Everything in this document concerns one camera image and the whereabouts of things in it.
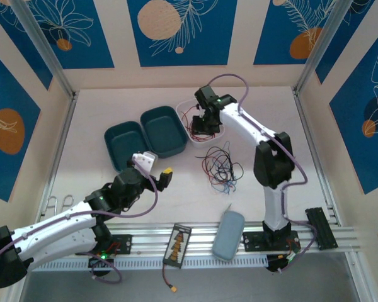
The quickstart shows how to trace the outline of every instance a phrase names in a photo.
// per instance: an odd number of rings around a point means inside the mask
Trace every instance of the yellow connector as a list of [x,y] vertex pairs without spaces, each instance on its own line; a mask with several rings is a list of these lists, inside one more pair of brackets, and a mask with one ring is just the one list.
[[172,173],[172,168],[166,168],[163,173],[165,174]]

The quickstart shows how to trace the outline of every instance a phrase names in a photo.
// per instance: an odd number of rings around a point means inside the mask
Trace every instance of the tangled wires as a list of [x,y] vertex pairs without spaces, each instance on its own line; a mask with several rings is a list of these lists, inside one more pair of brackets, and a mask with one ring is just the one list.
[[[237,181],[244,176],[244,169],[238,162],[232,162],[230,151],[230,142],[226,141],[223,148],[211,147],[205,157],[197,157],[203,159],[202,168],[212,187],[221,193],[229,194],[231,190],[235,192]],[[234,175],[234,166],[238,165],[241,168],[241,176]]]
[[182,113],[182,123],[184,124],[186,130],[188,130],[190,138],[193,141],[198,142],[198,143],[207,142],[208,140],[211,140],[211,139],[215,138],[215,134],[213,134],[213,135],[195,135],[195,134],[192,133],[192,122],[189,123],[189,120],[188,120],[188,117],[187,117],[187,114],[192,109],[198,109],[197,105],[192,106],[185,113],[181,111],[181,113]]

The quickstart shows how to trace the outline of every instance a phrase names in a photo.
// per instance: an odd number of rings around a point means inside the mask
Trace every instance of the white bowl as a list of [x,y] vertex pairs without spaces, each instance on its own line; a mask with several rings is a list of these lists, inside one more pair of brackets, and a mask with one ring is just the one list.
[[[199,110],[196,109],[196,107],[195,107],[197,104],[198,104],[197,100],[195,98],[193,98],[193,99],[190,99],[188,101],[184,101],[184,102],[180,103],[179,105],[177,105],[177,107],[175,108],[175,111],[176,111],[176,114],[179,116],[179,119],[180,119],[183,127],[185,128],[186,134],[188,135],[189,140],[191,141],[192,145],[195,148],[199,148],[199,149],[200,148],[206,148],[206,147],[210,148],[211,146],[215,145],[217,142],[219,142],[221,140],[222,136],[224,135],[224,127],[223,127],[223,125],[220,125],[220,133],[216,133],[215,137],[211,138],[210,140],[206,140],[204,142],[197,142],[196,140],[194,140],[191,137],[190,132],[187,129],[187,127],[189,127],[193,116],[199,114]],[[187,122],[186,122],[185,117],[183,116],[186,112],[187,112],[186,117],[188,119]],[[208,135],[197,135],[197,137],[206,138],[206,137],[208,137]]]

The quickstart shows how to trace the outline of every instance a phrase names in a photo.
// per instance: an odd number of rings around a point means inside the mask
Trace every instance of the white table surface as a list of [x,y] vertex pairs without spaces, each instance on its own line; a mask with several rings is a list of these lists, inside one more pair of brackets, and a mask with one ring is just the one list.
[[[61,204],[64,196],[72,194],[74,204],[106,182],[112,182],[117,172],[113,169],[103,135],[114,125],[124,121],[139,121],[140,115],[151,108],[176,105],[193,98],[198,88],[157,89],[90,89],[79,93],[76,110],[60,160],[52,190]],[[216,94],[231,94],[239,99],[243,87],[217,87]],[[289,216],[307,220],[304,210],[323,207],[329,218],[307,140],[294,103],[290,87],[251,87],[244,109],[265,126],[276,132],[286,131],[292,140],[297,160],[309,177],[305,186],[289,189]],[[140,218],[129,219],[136,223],[217,222],[222,212],[232,203],[231,209],[244,215],[246,221],[262,221],[265,214],[263,188],[253,175],[255,150],[237,133],[226,129],[226,140],[231,142],[231,157],[244,167],[244,177],[238,181],[235,193],[226,195],[211,188],[202,170],[201,160],[206,149],[195,149],[190,142],[183,153],[159,159],[152,171],[156,177],[165,168],[173,168],[169,187],[159,194],[159,201],[152,212]],[[294,171],[292,180],[301,180]],[[154,201],[154,194],[146,191],[127,214],[141,213]]]

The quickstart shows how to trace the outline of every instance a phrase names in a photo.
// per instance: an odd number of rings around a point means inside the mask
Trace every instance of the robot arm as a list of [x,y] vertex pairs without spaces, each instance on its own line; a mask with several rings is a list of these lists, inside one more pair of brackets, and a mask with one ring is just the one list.
[[67,211],[14,231],[2,226],[0,250],[9,243],[13,244],[0,255],[0,288],[18,282],[28,271],[48,261],[79,252],[90,251],[96,254],[106,250],[113,239],[105,221],[112,216],[98,212],[119,215],[122,211],[129,210],[145,189],[154,191],[147,176],[152,178],[158,191],[168,187],[172,178],[171,169],[161,173],[158,181],[150,176],[156,159],[152,154],[144,152],[134,154],[132,158],[141,163],[140,170],[130,163],[113,183],[95,190]]
[[[287,193],[284,191],[284,204],[282,206],[282,188],[291,178],[294,163],[271,142],[264,133],[257,130],[251,123],[238,113],[237,101],[230,95],[217,96],[210,86],[200,88],[195,97],[198,109],[202,116],[194,116],[192,132],[197,135],[213,135],[220,132],[219,126],[223,124],[234,129],[242,135],[251,146],[255,147],[254,175],[263,186],[265,193],[266,213],[263,228],[269,241],[279,233],[288,234],[291,231],[290,223],[284,218],[287,214]],[[242,111],[247,118],[256,123],[265,133],[275,137],[290,153],[292,147],[288,134],[276,134],[256,121],[247,112]]]

